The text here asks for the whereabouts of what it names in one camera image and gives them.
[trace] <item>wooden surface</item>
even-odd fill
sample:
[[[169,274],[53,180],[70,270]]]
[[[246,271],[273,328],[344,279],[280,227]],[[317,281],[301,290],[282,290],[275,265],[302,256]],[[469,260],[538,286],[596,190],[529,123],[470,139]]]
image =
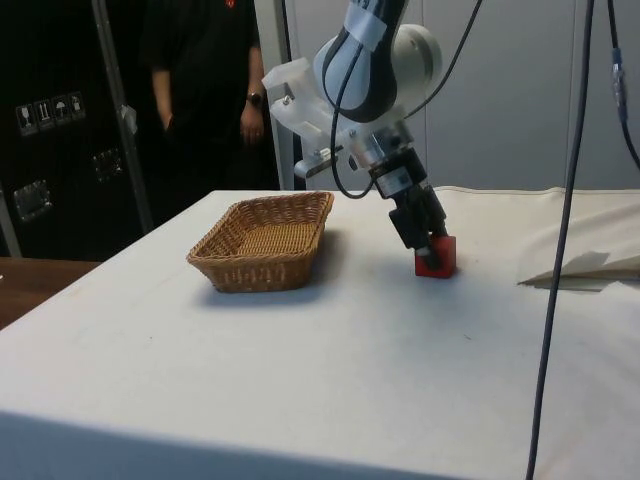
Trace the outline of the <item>wooden surface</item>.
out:
[[[0,258],[0,330],[99,264]]]

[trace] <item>person's hand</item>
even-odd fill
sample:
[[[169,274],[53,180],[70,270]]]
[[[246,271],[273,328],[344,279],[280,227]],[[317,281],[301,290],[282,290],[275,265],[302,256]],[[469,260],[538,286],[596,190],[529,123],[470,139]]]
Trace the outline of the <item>person's hand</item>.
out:
[[[171,120],[173,120],[173,114],[170,113],[168,115],[163,115],[161,117],[161,120],[162,120],[162,126],[164,127],[164,131],[168,132],[169,127],[171,126]]]
[[[249,102],[244,107],[240,117],[240,133],[245,145],[257,145],[264,137],[264,119],[262,111]]]

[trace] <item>black shirt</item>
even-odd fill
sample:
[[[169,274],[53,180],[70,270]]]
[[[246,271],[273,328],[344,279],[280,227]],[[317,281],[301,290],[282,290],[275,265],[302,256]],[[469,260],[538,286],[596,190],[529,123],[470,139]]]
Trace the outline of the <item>black shirt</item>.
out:
[[[171,72],[171,133],[240,141],[249,50],[258,45],[253,0],[149,0],[141,60]]]

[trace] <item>label sticker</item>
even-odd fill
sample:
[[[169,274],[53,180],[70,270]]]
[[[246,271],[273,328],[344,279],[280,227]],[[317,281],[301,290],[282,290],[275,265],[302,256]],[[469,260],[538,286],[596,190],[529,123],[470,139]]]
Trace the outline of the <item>label sticker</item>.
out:
[[[71,118],[74,120],[82,120],[87,116],[84,109],[84,101],[80,92],[69,94],[69,108],[71,109]]]
[[[65,125],[71,121],[71,107],[66,95],[55,97],[52,101],[56,124]]]
[[[55,127],[55,120],[51,102],[49,100],[41,100],[33,105],[38,119],[40,130],[48,130]]]
[[[18,118],[18,126],[20,134],[28,137],[34,133],[38,133],[38,121],[33,113],[33,105],[21,105],[16,108],[16,117]]]

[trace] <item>wristwatch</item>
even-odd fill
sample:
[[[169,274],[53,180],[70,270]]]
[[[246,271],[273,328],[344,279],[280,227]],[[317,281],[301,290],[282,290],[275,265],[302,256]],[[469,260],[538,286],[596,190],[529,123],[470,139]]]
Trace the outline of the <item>wristwatch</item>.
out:
[[[253,105],[256,108],[262,107],[262,100],[263,100],[262,94],[257,92],[253,92],[247,95],[247,102],[249,102],[251,105]]]

